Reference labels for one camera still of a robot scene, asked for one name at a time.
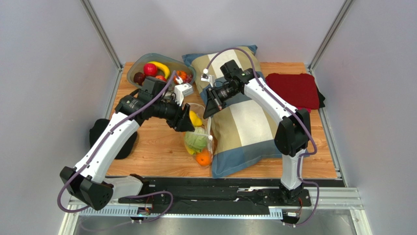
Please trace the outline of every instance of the red towel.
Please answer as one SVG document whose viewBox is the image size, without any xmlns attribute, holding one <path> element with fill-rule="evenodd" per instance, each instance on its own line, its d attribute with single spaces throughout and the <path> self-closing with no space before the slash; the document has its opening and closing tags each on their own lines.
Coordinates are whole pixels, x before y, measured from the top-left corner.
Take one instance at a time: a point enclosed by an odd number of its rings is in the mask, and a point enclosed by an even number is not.
<svg viewBox="0 0 417 235">
<path fill-rule="evenodd" d="M 296 107 L 319 109 L 319 95 L 313 76 L 306 73 L 272 73 L 265 78 L 265 82 L 288 103 Z"/>
</svg>

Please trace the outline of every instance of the plastic bowl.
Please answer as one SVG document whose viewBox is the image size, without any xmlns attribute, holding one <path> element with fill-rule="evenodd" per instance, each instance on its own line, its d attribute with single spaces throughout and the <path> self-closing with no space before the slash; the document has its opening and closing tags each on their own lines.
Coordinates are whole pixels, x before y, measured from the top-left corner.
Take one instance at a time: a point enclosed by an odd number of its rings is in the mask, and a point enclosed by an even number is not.
<svg viewBox="0 0 417 235">
<path fill-rule="evenodd" d="M 131 84 L 135 85 L 136 87 L 141 88 L 142 86 L 133 82 L 133 78 L 134 78 L 134 76 L 137 72 L 143 72 L 143 66 L 150 61 L 157 61 L 157 62 L 163 63 L 164 65 L 168 66 L 169 71 L 171 73 L 172 73 L 172 71 L 176 70 L 176 71 L 185 71 L 187 74 L 192 74 L 192 80 L 191 80 L 190 84 L 194 83 L 195 69 L 193 67 L 187 67 L 187 65 L 185 65 L 184 63 L 182 63 L 178 60 L 174 60 L 174 59 L 171 59 L 169 57 L 159 55 L 159 54 L 156 54 L 156 53 L 149 53 L 149 54 L 146 54 L 146 55 L 142 56 L 141 58 L 139 58 L 136 61 L 136 63 L 133 64 L 133 66 L 130 68 L 130 70 L 127 72 L 127 80 Z M 164 73 L 162 71 L 158 70 L 158 75 L 164 75 Z"/>
</svg>

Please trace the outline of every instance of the pillow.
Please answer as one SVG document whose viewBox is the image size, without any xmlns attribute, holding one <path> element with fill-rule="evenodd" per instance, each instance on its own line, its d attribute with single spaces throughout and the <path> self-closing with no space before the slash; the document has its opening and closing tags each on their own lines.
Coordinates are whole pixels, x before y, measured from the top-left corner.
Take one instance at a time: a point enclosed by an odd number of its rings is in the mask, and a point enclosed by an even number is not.
<svg viewBox="0 0 417 235">
<path fill-rule="evenodd" d="M 255 64 L 255 70 L 263 78 L 260 65 L 255 58 L 256 46 L 239 47 L 245 50 Z M 211 87 L 209 82 L 201 81 L 201 74 L 214 54 L 183 55 L 184 63 L 196 70 L 195 84 L 204 103 L 207 103 L 205 89 Z M 225 62 L 234 59 L 246 70 L 251 67 L 247 56 L 238 50 L 228 50 L 220 54 L 211 64 L 209 74 L 216 81 L 226 81 L 221 70 Z M 243 94 L 237 94 L 226 101 L 227 107 L 216 113 L 211 121 L 211 129 L 217 139 L 217 148 L 212 163 L 213 178 L 225 177 L 251 165 L 263 158 L 280 158 L 274 136 L 277 125 L 255 101 Z"/>
</svg>

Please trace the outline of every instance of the banana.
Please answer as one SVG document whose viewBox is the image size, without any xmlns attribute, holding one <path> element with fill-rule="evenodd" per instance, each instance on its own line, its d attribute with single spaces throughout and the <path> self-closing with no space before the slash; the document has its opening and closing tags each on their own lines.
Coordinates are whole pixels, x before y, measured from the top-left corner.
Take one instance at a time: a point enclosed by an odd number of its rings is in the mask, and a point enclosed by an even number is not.
<svg viewBox="0 0 417 235">
<path fill-rule="evenodd" d="M 160 62 L 156 62 L 156 61 L 151 61 L 148 62 L 149 64 L 154 64 L 159 70 L 162 70 L 162 72 L 165 74 L 165 79 L 168 80 L 169 79 L 169 68 L 168 66 L 164 65 L 163 63 Z"/>
<path fill-rule="evenodd" d="M 191 154 L 191 155 L 196 154 L 196 151 L 195 151 L 194 149 L 191 149 L 191 148 L 187 147 L 187 145 L 185 146 L 185 149 L 186 149 L 186 150 L 187 150 L 187 152 L 188 152 L 189 154 Z"/>
</svg>

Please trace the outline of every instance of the wooden floor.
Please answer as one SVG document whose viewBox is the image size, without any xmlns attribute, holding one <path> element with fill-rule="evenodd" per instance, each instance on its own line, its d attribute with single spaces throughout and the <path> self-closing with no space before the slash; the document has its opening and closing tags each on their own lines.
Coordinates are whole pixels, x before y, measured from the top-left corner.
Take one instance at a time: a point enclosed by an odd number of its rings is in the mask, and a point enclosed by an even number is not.
<svg viewBox="0 0 417 235">
<path fill-rule="evenodd" d="M 132 65 L 133 63 L 125 65 L 113 109 L 122 97 L 136 89 L 126 79 L 126 74 Z M 303 63 L 261 63 L 261 69 L 265 76 L 274 72 L 306 73 Z M 203 104 L 197 92 L 187 96 L 185 101 Z M 317 110 L 311 112 L 311 130 L 318 153 L 304 159 L 302 176 L 304 178 L 336 178 L 336 171 Z M 131 155 L 123 160 L 114 160 L 107 172 L 108 175 L 134 173 L 141 176 L 211 177 L 211 168 L 201 167 L 195 162 L 193 157 L 186 152 L 180 133 L 169 128 L 164 119 L 151 118 L 145 121 L 138 132 L 139 140 L 136 141 Z M 264 159 L 229 177 L 279 178 L 281 174 L 282 159 Z"/>
</svg>

